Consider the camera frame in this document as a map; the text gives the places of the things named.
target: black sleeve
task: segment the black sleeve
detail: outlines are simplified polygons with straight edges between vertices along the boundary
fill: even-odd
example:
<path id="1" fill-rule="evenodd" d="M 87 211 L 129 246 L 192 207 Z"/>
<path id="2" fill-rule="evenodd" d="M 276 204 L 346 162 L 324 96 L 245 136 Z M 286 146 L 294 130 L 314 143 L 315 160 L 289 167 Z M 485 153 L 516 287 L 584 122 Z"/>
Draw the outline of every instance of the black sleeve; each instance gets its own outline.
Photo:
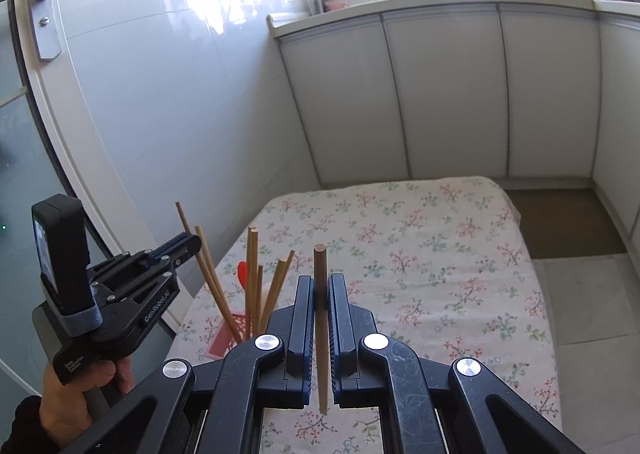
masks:
<path id="1" fill-rule="evenodd" d="M 59 447 L 40 425 L 40 397 L 25 398 L 15 409 L 11 436 L 0 448 L 0 454 L 57 454 Z"/>

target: chopstick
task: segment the chopstick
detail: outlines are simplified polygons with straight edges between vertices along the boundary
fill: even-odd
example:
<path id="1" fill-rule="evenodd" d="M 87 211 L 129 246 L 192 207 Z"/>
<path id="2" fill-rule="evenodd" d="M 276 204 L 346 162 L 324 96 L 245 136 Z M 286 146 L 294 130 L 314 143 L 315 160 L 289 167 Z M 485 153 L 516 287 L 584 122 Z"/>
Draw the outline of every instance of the chopstick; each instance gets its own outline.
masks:
<path id="1" fill-rule="evenodd" d="M 234 320 L 233 315 L 231 315 L 231 310 L 229 309 L 229 304 L 226 301 L 225 292 L 222 290 L 222 285 L 220 284 L 220 279 L 218 278 L 218 274 L 216 273 L 216 267 L 213 264 L 213 260 L 211 259 L 211 254 L 209 252 L 209 245 L 207 245 L 207 240 L 204 237 L 204 233 L 202 231 L 202 227 L 196 225 L 194 228 L 196 230 L 196 233 L 198 234 L 198 237 L 202 241 L 202 251 L 203 251 L 203 255 L 204 255 L 204 260 L 205 260 L 205 263 L 207 264 L 207 268 L 209 269 L 209 274 L 211 276 L 211 280 L 213 281 L 213 284 L 215 285 L 216 290 L 218 290 L 218 293 L 221 296 L 222 304 L 224 306 L 224 312 L 229 316 L 229 319 L 225 318 L 226 324 L 229 326 L 229 329 L 231 329 L 231 334 L 234 336 L 236 341 L 238 339 L 240 339 L 242 341 L 242 338 L 240 336 L 240 331 L 238 330 L 238 326 L 236 326 L 236 321 Z"/>
<path id="2" fill-rule="evenodd" d="M 187 218 L 184 215 L 184 211 L 182 206 L 180 205 L 180 201 L 175 202 L 175 207 L 178 210 L 178 215 L 180 216 L 180 220 L 182 221 L 182 226 L 184 227 L 184 231 L 187 233 L 192 233 L 189 224 L 187 222 Z M 234 340 L 237 344 L 242 342 L 242 337 L 240 336 L 240 332 L 238 331 L 238 327 L 236 326 L 236 321 L 231 315 L 231 311 L 229 310 L 229 306 L 226 303 L 225 295 L 222 291 L 222 287 L 220 287 L 220 281 L 218 280 L 218 276 L 216 275 L 216 270 L 213 267 L 213 261 L 211 260 L 209 254 L 209 247 L 207 246 L 207 241 L 204 239 L 204 235 L 201 235 L 202 229 L 200 227 L 196 227 L 196 233 L 200 237 L 202 241 L 202 249 L 206 253 L 207 260 L 210 261 L 210 269 L 205 264 L 202 254 L 198 252 L 196 254 L 196 262 L 198 262 L 198 266 L 200 267 L 200 271 L 202 272 L 202 276 L 204 277 L 205 282 L 207 283 L 207 287 L 213 296 L 213 300 L 216 302 L 216 306 L 220 310 L 220 314 L 222 318 L 225 320 L 226 325 L 231 331 Z"/>
<path id="3" fill-rule="evenodd" d="M 329 410 L 329 322 L 326 293 L 326 245 L 314 246 L 314 291 L 316 299 L 316 366 L 318 368 L 318 400 L 320 413 Z"/>
<path id="4" fill-rule="evenodd" d="M 251 267 L 247 265 L 247 273 L 251 277 L 251 285 L 245 293 L 251 294 L 251 299 L 249 303 L 251 304 L 251 326 L 249 329 L 251 331 L 250 336 L 257 336 L 258 324 L 260 323 L 260 308 L 256 306 L 255 302 L 257 299 L 257 284 L 258 284 L 258 230 L 255 228 L 251 228 L 249 230 L 249 238 L 251 239 Z"/>
<path id="5" fill-rule="evenodd" d="M 255 296 L 254 296 L 254 334 L 260 335 L 260 314 L 262 313 L 262 265 L 258 265 L 258 275 L 255 278 Z"/>
<path id="6" fill-rule="evenodd" d="M 276 307 L 278 296 L 280 295 L 280 291 L 282 290 L 282 285 L 284 284 L 284 280 L 287 278 L 287 272 L 289 271 L 289 267 L 291 266 L 291 261 L 293 261 L 293 256 L 295 254 L 296 252 L 291 250 L 289 252 L 289 257 L 287 257 L 287 260 L 278 259 L 276 270 L 273 272 L 273 280 L 271 280 L 269 293 L 267 294 L 267 299 L 264 302 L 264 310 L 262 310 L 262 316 L 260 318 L 260 326 L 258 328 L 259 333 L 264 333 L 265 331 L 267 331 L 267 324 L 269 323 L 269 317 L 271 316 L 271 313 L 273 313 L 273 310 Z"/>
<path id="7" fill-rule="evenodd" d="M 252 230 L 255 230 L 255 228 L 249 227 L 246 229 L 246 277 L 244 278 L 244 340 L 248 340 L 251 337 L 252 324 L 252 295 L 254 294 L 254 283 L 252 282 L 252 262 L 254 260 L 252 247 L 254 245 L 254 241 L 251 237 Z"/>

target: gray floor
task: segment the gray floor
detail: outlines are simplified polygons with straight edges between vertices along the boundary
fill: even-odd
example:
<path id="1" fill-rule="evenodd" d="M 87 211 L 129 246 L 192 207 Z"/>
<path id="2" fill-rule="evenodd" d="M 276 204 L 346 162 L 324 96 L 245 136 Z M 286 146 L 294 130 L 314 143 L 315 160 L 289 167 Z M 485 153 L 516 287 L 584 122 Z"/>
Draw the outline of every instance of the gray floor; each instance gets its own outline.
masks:
<path id="1" fill-rule="evenodd" d="M 534 260 L 562 426 L 590 454 L 640 452 L 640 280 L 628 255 Z"/>

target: hand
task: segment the hand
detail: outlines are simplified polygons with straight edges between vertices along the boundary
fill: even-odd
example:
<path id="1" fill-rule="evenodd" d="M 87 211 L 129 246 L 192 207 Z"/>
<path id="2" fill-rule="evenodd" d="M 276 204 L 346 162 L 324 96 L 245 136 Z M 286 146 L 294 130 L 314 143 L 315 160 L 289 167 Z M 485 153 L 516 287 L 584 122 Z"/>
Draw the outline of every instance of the hand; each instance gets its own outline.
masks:
<path id="1" fill-rule="evenodd" d="M 106 386 L 114 377 L 122 394 L 133 389 L 130 357 L 115 363 L 109 360 L 96 362 L 66 386 L 60 383 L 53 367 L 47 365 L 40 402 L 40 424 L 60 448 L 69 445 L 92 424 L 82 393 Z"/>

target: floral tablecloth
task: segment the floral tablecloth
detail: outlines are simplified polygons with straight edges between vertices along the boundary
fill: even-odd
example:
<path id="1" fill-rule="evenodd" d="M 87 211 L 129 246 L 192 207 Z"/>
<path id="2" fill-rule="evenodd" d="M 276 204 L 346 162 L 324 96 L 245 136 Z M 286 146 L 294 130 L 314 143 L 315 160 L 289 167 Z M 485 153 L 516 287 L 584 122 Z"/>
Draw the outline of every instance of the floral tablecloth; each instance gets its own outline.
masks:
<path id="1" fill-rule="evenodd" d="M 343 272 L 350 302 L 372 310 L 378 329 L 418 356 L 450 364 L 479 358 L 560 428 L 556 362 L 540 285 L 517 211 L 485 178 L 379 183 L 282 196 L 252 222 L 265 278 L 296 251 L 279 299 L 293 303 L 298 275 L 313 275 L 313 245 L 325 243 L 331 272 Z M 241 237 L 218 266 L 232 309 Z M 209 361 L 204 347 L 222 319 L 207 290 L 196 296 L 169 357 Z M 262 451 L 382 452 L 376 409 L 268 410 Z"/>

